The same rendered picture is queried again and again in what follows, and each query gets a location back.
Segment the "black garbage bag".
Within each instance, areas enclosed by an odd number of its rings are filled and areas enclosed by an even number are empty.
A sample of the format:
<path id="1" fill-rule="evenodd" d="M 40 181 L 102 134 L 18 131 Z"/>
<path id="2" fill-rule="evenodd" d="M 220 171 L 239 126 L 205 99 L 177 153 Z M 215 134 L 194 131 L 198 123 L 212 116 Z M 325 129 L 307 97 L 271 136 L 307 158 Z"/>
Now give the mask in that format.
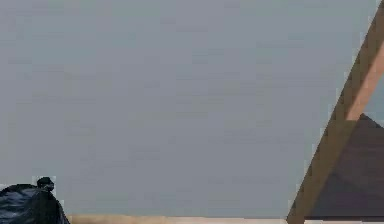
<path id="1" fill-rule="evenodd" d="M 0 224 L 71 224 L 53 195 L 54 182 L 41 177 L 35 185 L 14 184 L 0 190 Z"/>

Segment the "brown wooden door frame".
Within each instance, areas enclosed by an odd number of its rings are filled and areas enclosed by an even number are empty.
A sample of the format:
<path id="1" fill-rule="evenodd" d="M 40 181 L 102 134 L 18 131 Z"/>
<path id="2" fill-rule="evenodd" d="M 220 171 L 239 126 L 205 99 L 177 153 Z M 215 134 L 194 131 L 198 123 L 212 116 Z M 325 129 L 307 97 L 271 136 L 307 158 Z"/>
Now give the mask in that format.
<path id="1" fill-rule="evenodd" d="M 384 0 L 380 0 L 328 124 L 293 200 L 286 217 L 287 224 L 304 224 L 383 74 Z"/>

